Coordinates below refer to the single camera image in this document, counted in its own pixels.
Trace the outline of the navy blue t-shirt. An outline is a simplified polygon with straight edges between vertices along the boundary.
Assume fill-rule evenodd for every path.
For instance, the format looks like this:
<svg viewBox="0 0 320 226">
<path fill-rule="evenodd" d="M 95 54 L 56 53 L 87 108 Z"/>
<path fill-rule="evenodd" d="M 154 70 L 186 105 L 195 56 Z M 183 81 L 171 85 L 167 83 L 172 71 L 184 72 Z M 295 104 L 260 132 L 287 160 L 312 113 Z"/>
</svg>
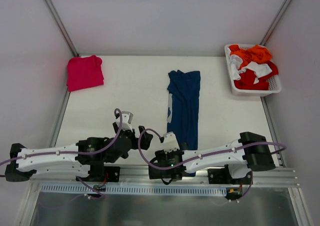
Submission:
<svg viewBox="0 0 320 226">
<path fill-rule="evenodd" d="M 197 150 L 201 73 L 173 70 L 168 77 L 167 131 L 175 134 L 179 145 L 187 144 L 189 150 Z"/>
</svg>

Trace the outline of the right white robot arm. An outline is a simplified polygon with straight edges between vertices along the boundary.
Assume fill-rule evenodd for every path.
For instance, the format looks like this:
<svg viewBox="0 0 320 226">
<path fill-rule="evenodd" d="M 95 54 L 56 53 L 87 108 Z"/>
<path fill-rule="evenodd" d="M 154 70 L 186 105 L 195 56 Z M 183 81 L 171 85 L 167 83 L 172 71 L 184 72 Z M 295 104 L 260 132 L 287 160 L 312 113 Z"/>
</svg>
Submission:
<svg viewBox="0 0 320 226">
<path fill-rule="evenodd" d="M 252 132 L 240 133 L 239 139 L 204 150 L 179 149 L 173 132 L 165 134 L 161 142 L 164 149 L 155 152 L 148 166 L 148 176 L 165 184 L 209 167 L 223 166 L 224 179 L 230 184 L 245 178 L 249 172 L 276 168 L 266 138 Z"/>
</svg>

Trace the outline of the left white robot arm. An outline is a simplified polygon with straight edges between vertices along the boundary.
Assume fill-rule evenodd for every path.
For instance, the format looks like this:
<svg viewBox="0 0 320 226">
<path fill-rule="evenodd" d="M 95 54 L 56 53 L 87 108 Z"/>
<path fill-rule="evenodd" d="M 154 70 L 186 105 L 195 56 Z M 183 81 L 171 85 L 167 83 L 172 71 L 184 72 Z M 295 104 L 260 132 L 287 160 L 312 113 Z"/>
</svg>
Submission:
<svg viewBox="0 0 320 226">
<path fill-rule="evenodd" d="M 119 158 L 126 159 L 130 150 L 150 147 L 153 136 L 143 132 L 142 137 L 135 135 L 135 130 L 128 127 L 119 128 L 113 123 L 116 135 L 108 137 L 89 137 L 75 144 L 50 149 L 32 150 L 20 143 L 12 144 L 10 162 L 5 168 L 4 177 L 8 182 L 25 182 L 33 176 L 78 176 L 85 182 L 113 180 L 113 173 L 119 169 L 107 167 L 107 163 L 115 163 Z"/>
</svg>

